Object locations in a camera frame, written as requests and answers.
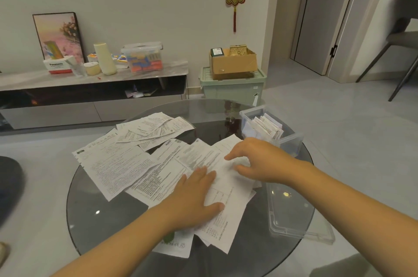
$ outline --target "white thermos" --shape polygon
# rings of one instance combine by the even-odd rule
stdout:
[[[115,74],[117,72],[115,62],[113,61],[112,55],[110,54],[109,49],[107,48],[107,44],[95,44],[94,49],[96,50],[99,66],[102,69],[103,74]]]

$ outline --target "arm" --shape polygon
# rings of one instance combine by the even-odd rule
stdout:
[[[255,138],[225,157],[247,156],[239,174],[297,190],[384,276],[418,276],[418,221]]]
[[[165,235],[207,222],[223,210],[222,203],[203,205],[216,177],[216,172],[206,171],[196,169],[189,179],[183,175],[163,202],[52,277],[130,276]]]

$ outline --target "gray door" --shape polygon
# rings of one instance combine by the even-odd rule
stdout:
[[[348,0],[302,0],[292,58],[324,75]]]

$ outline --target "door hinge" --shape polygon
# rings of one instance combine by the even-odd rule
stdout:
[[[335,57],[335,53],[337,52],[337,45],[334,45],[334,47],[331,49],[331,53],[329,54],[332,58]]]

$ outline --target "tile floor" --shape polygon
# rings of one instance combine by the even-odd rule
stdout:
[[[271,65],[263,100],[304,141],[316,166],[418,219],[418,82],[388,102],[397,81],[338,84],[293,62]],[[0,137],[0,155],[26,170],[24,195],[0,228],[13,252],[0,277],[48,276],[77,257],[65,203],[77,167],[71,152],[110,127]],[[303,240],[269,277],[306,277],[356,254],[335,231],[329,246]]]

